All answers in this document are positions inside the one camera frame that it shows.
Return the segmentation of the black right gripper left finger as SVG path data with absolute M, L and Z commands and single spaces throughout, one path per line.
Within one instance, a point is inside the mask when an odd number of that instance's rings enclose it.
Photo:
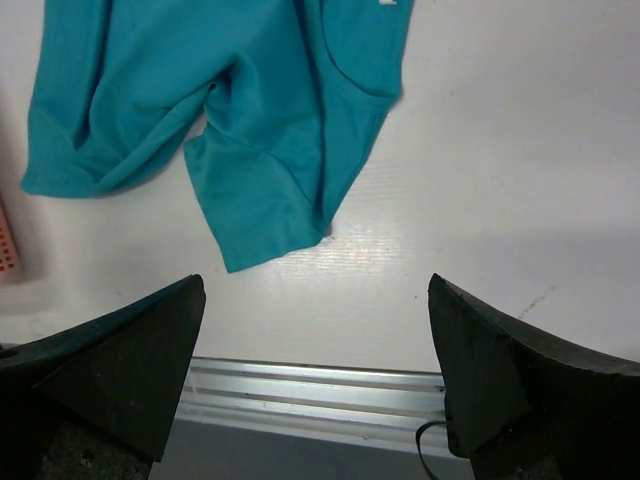
M 1 350 L 4 479 L 146 479 L 161 461 L 206 303 L 187 276 Z

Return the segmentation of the teal t-shirt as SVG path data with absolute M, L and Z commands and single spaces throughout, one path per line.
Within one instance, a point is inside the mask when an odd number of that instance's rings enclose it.
M 409 1 L 48 1 L 22 189 L 97 198 L 177 151 L 226 269 L 317 245 L 401 93 Z

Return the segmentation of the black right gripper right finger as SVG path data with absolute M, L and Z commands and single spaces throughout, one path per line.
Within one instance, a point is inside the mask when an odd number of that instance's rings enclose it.
M 639 365 L 552 335 L 433 275 L 450 452 L 477 479 L 636 479 Z

